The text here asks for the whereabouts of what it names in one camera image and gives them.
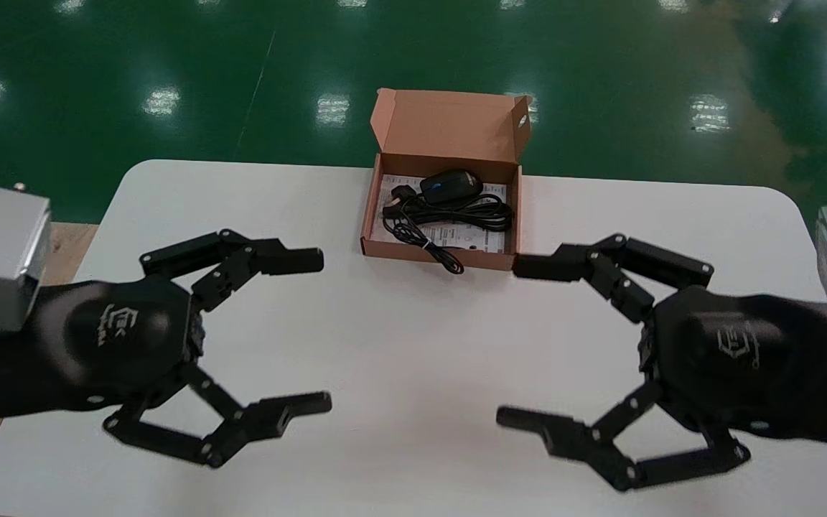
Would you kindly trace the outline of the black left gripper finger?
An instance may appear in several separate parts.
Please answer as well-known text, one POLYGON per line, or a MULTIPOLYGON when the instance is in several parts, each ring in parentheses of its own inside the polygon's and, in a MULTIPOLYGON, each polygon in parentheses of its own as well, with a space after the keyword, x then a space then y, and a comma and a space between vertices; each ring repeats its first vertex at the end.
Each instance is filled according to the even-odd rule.
POLYGON ((331 409, 332 397, 327 391, 266 397, 243 406, 196 363, 186 363, 122 404, 104 421, 103 429, 121 444, 218 469, 252 442, 282 438, 292 419, 331 409), (147 410, 158 408, 184 387, 193 390, 221 418, 220 425, 204 437, 142 420, 147 410))
POLYGON ((145 275, 167 279, 209 269, 190 289, 193 310, 209 313, 257 275, 317 274, 324 269, 324 252, 222 229, 146 252, 140 264, 145 275))

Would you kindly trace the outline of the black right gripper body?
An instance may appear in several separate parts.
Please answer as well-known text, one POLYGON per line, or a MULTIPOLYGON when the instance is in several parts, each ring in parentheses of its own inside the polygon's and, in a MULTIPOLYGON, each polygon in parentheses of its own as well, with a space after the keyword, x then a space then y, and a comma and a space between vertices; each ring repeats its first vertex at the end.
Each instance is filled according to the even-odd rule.
POLYGON ((640 372, 686 428, 715 424, 771 439, 808 437, 827 384, 827 309, 769 294, 732 297, 689 287, 644 322, 640 372))

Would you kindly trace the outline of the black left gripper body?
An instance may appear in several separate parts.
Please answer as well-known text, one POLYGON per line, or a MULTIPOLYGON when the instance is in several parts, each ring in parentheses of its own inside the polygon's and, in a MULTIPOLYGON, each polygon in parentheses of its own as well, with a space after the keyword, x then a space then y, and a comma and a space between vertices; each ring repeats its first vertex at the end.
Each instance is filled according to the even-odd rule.
POLYGON ((202 354, 203 318, 171 279, 45 287, 33 309, 33 348, 55 410, 121 405, 157 391, 202 354))

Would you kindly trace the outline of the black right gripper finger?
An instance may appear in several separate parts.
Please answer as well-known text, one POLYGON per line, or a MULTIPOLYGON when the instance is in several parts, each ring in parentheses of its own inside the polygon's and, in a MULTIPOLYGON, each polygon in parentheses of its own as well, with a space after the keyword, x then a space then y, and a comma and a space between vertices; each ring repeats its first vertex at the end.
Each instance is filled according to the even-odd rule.
POLYGON ((663 387, 656 381, 646 381, 592 425, 570 416, 516 406, 499 406, 496 422, 537 434, 549 456, 584 462, 618 492, 714 477, 749 461, 751 452, 727 428, 710 420, 695 423, 705 447, 643 460, 624 455, 616 445, 617 436, 657 403, 666 401, 669 397, 663 387))
POLYGON ((518 254, 512 272, 522 279, 569 282, 586 281, 604 300, 630 322, 646 321, 655 298, 627 277, 628 271, 683 290, 708 287, 712 265, 690 256, 659 248, 623 233, 607 236, 594 244, 561 244, 548 256, 518 254))

